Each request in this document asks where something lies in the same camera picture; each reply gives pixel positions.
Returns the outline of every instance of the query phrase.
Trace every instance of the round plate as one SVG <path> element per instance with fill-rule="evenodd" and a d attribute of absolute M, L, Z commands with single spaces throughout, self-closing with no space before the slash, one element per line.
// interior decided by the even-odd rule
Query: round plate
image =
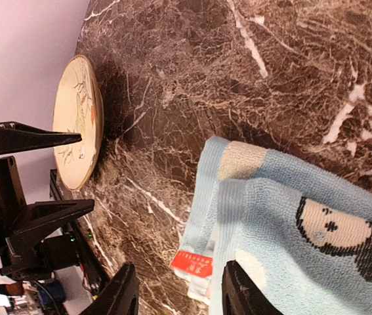
<path fill-rule="evenodd" d="M 53 131 L 80 133 L 82 141 L 54 148 L 57 169 L 67 189 L 79 190 L 91 176 L 104 127 L 102 99 L 91 63 L 75 56 L 60 79 Z"/>

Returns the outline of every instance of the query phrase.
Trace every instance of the red label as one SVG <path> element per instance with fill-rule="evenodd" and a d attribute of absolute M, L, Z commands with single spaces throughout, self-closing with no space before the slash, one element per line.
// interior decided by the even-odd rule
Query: red label
<path fill-rule="evenodd" d="M 175 255 L 171 268 L 179 269 L 193 276 L 206 278 L 212 275 L 212 258 L 179 251 Z"/>

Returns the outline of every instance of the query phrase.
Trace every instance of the brown marble surface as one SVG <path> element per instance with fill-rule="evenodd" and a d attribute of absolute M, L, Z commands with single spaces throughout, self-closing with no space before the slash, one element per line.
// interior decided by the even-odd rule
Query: brown marble surface
<path fill-rule="evenodd" d="M 372 192 L 372 0 L 92 0 L 77 44 L 105 107 L 81 220 L 141 314 L 204 314 L 169 264 L 203 144 L 276 148 Z"/>

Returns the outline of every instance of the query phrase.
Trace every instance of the light blue towel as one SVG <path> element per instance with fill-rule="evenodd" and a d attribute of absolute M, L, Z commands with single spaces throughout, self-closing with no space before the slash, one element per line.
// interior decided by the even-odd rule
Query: light blue towel
<path fill-rule="evenodd" d="M 207 141 L 199 161 L 195 197 L 180 250 L 200 255 L 206 250 L 217 222 L 217 208 L 224 206 L 221 201 L 224 196 L 219 193 L 219 185 L 223 180 L 229 182 L 228 179 L 256 177 L 271 179 L 280 187 L 283 185 L 295 190 L 308 199 L 372 222 L 372 194 L 361 188 L 293 156 L 213 137 Z M 219 231 L 218 237 L 213 237 L 216 242 L 215 267 L 216 252 L 225 250 L 224 245 L 219 245 L 221 239 L 227 237 L 232 240 L 232 235 L 225 233 L 224 229 Z M 216 273 L 217 268 L 213 274 L 214 299 L 217 295 L 216 285 L 219 284 L 215 279 Z M 184 273 L 177 274 L 190 280 Z"/>
<path fill-rule="evenodd" d="M 218 224 L 210 314 L 231 260 L 284 315 L 372 314 L 372 222 L 256 178 L 220 184 Z"/>

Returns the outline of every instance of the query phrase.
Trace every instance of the purple wall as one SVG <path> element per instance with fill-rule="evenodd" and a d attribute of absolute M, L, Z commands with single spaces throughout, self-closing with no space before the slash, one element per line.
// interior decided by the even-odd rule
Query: purple wall
<path fill-rule="evenodd" d="M 51 129 L 89 0 L 0 0 L 0 121 Z M 27 201 L 49 198 L 52 149 L 16 155 Z"/>

